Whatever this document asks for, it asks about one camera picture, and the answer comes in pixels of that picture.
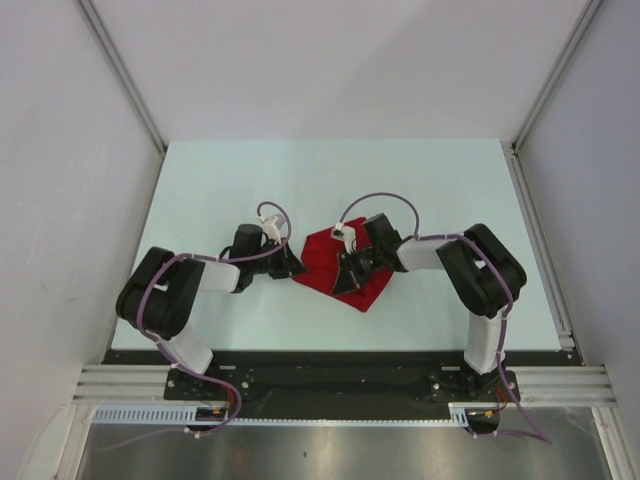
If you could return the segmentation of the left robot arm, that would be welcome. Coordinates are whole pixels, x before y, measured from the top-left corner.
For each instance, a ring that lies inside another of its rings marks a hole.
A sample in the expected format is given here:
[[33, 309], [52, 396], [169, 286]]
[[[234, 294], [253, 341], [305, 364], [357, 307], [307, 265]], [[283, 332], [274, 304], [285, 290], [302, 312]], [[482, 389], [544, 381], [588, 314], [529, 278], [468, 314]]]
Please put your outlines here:
[[283, 280], [305, 272], [301, 260], [274, 227], [241, 224], [219, 257], [150, 248], [121, 290], [116, 314], [167, 354], [174, 367], [189, 371], [187, 389], [207, 400], [219, 392], [221, 376], [209, 368], [214, 362], [213, 351], [191, 327], [198, 293], [239, 294], [257, 275]]

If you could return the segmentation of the red cloth napkin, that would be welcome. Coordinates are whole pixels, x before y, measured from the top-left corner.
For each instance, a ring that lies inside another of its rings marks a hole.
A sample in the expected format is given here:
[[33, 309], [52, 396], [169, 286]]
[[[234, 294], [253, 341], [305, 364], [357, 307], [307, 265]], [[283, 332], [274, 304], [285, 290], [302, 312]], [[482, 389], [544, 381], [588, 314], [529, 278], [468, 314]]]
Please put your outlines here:
[[342, 241], [333, 239], [331, 231], [332, 227], [328, 227], [306, 237], [301, 253], [305, 272], [294, 276], [293, 280], [366, 313], [389, 284], [393, 273], [382, 269], [372, 273], [363, 287], [353, 292], [334, 295], [332, 291], [339, 273], [338, 255], [344, 249], [344, 244]]

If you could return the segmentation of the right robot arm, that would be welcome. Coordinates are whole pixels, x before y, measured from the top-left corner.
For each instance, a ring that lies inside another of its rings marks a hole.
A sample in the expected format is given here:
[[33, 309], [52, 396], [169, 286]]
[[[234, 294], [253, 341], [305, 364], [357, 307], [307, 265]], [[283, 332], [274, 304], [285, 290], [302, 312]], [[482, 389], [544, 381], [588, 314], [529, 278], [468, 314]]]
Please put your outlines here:
[[355, 230], [343, 223], [330, 229], [343, 243], [331, 294], [356, 292], [373, 274], [388, 270], [408, 273], [442, 270], [469, 311], [469, 331], [461, 376], [463, 393], [484, 401], [497, 389], [494, 371], [504, 359], [506, 322], [527, 283], [521, 264], [484, 224], [462, 233], [401, 238], [384, 214], [363, 222], [369, 244], [357, 246]]

